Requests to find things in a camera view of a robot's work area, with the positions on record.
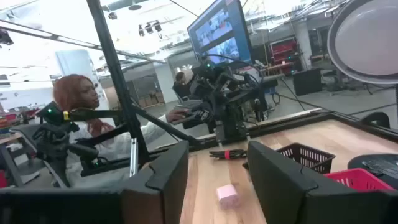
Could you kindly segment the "black chair back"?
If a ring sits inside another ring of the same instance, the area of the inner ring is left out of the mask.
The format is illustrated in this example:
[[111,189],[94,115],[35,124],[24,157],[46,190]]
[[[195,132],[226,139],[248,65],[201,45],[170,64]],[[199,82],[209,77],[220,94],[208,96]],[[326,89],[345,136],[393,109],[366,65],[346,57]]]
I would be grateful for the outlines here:
[[390,120],[384,112],[374,112],[363,117],[359,121],[362,124],[371,125],[375,124],[383,128],[390,128]]

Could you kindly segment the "red mesh basket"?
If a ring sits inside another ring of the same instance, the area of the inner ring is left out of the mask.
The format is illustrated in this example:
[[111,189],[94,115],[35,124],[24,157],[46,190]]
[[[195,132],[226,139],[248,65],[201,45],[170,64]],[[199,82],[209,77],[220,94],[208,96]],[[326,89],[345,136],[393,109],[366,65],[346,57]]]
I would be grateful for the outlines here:
[[374,190],[394,190],[394,188],[392,188],[390,185],[361,168],[333,172],[330,174],[325,174],[325,176],[351,189],[362,192]]

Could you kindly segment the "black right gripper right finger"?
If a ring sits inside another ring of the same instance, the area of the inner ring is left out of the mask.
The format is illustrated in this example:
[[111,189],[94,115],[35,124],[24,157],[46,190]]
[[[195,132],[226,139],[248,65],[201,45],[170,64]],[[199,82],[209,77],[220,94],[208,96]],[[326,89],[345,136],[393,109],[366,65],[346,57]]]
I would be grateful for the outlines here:
[[248,143],[247,159],[267,224],[301,224],[307,194],[318,187],[308,169],[257,141]]

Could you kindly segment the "black aluminium table frame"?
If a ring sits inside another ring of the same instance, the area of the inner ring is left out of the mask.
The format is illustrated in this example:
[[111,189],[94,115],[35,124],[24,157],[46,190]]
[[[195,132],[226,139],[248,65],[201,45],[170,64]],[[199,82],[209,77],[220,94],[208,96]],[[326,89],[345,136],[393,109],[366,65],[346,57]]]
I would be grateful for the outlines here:
[[[126,119],[126,124],[120,126],[113,131],[103,134],[103,138],[113,138],[122,133],[129,133],[132,139],[136,142],[137,159],[131,159],[130,157],[122,158],[120,167],[123,171],[127,171],[129,175],[134,175],[138,170],[146,163],[154,160],[161,153],[167,151],[167,146],[162,146],[158,151],[149,153],[147,151],[147,145],[145,143],[140,124],[137,121],[137,115],[144,117],[150,122],[154,123],[158,127],[162,128],[166,132],[184,140],[188,141],[191,145],[191,152],[200,151],[216,145],[216,135],[211,134],[209,137],[203,139],[197,139],[193,136],[184,134],[183,132],[175,129],[173,126],[161,121],[160,119],[146,113],[145,110],[136,107],[132,102],[132,99],[128,95],[126,81],[122,73],[120,63],[117,59],[116,49],[114,48],[111,35],[109,33],[108,25],[105,21],[104,14],[100,9],[100,0],[86,0],[91,16],[94,20],[97,35],[99,37],[100,46],[98,47],[104,53],[106,63],[111,72],[112,81],[115,84],[116,93],[119,100],[121,101],[122,111],[121,116]],[[378,126],[374,123],[365,124],[360,121],[359,118],[342,114],[336,111],[330,111],[325,108],[314,108],[306,110],[296,114],[290,114],[286,118],[280,118],[279,120],[273,119],[271,121],[265,121],[260,124],[254,124],[250,128],[244,128],[243,133],[236,137],[230,137],[226,139],[228,144],[234,142],[243,141],[248,136],[260,137],[266,134],[276,133],[278,131],[293,129],[301,125],[307,125],[310,123],[317,123],[326,119],[336,119],[342,123],[353,126],[366,133],[372,134],[373,136],[379,136],[380,138],[387,139],[389,141],[398,144],[398,132],[390,129]]]

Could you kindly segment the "black mesh basket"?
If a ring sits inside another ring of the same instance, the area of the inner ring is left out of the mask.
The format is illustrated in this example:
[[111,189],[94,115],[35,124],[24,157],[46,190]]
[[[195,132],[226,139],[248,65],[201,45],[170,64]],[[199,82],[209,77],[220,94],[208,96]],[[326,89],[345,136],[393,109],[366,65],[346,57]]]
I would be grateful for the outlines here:
[[320,174],[330,173],[332,160],[336,157],[329,152],[321,151],[300,143],[293,143],[282,147],[278,149],[277,152]]

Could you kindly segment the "red tool cabinet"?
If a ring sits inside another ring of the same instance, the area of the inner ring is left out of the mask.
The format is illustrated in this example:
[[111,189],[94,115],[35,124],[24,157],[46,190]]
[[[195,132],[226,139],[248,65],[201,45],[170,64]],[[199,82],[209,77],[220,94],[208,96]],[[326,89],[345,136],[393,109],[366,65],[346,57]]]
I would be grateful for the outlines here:
[[295,37],[271,42],[271,67],[270,72],[279,74],[293,74],[302,69],[300,51]]

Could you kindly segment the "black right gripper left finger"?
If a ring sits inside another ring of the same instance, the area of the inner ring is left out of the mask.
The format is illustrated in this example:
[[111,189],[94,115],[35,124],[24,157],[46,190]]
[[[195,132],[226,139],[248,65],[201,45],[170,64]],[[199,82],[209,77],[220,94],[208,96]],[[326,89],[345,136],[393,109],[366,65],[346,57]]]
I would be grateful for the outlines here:
[[179,224],[189,144],[181,141],[132,176],[121,192],[123,224]]

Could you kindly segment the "computer monitor blue screen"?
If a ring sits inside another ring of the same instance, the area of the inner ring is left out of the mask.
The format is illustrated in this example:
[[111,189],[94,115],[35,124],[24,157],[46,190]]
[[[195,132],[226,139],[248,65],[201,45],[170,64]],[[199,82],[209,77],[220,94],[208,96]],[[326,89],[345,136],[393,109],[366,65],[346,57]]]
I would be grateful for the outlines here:
[[253,63],[252,45],[240,0],[215,0],[188,27],[199,62],[242,68]]

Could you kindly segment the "black box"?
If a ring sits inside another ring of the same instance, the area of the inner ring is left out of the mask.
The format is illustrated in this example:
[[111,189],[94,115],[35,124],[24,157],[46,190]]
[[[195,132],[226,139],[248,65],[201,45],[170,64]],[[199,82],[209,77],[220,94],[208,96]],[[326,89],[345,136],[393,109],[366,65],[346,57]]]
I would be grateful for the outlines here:
[[319,68],[293,74],[293,86],[297,96],[317,93],[323,90]]

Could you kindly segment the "pink wall charger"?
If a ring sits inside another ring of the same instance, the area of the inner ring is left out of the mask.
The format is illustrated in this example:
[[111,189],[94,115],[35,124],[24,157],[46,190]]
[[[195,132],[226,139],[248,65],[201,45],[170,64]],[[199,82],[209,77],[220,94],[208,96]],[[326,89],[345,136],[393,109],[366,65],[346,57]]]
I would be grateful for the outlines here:
[[239,195],[234,185],[224,185],[218,187],[216,190],[216,196],[221,208],[233,208],[239,205]]

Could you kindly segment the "person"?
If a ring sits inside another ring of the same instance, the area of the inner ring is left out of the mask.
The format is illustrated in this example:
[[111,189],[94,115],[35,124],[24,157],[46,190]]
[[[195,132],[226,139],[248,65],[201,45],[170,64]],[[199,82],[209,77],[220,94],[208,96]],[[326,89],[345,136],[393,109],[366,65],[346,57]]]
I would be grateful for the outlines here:
[[186,82],[185,74],[183,72],[178,72],[176,74],[172,89],[179,98],[190,96],[190,87]]
[[[53,97],[58,107],[63,111],[78,108],[95,110],[100,106],[100,100],[93,82],[83,75],[72,74],[57,80],[53,86]],[[112,131],[115,126],[105,119],[92,119],[78,122],[79,130],[70,133],[70,142],[80,138],[97,137]],[[122,133],[96,146],[99,156],[108,160],[122,159],[130,156],[131,136]],[[69,152],[66,158],[66,178],[73,188],[109,187],[129,178],[129,168],[111,170],[86,177],[81,176],[83,166],[79,156]]]

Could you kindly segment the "black desk lamp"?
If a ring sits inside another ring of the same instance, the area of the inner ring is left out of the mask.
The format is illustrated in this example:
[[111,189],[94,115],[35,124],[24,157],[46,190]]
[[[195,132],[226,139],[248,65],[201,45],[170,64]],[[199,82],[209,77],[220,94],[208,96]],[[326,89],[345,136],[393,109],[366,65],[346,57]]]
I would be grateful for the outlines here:
[[[327,47],[350,78],[395,86],[398,118],[398,0],[349,0],[329,28]],[[348,168],[363,168],[398,190],[398,152],[359,156]]]

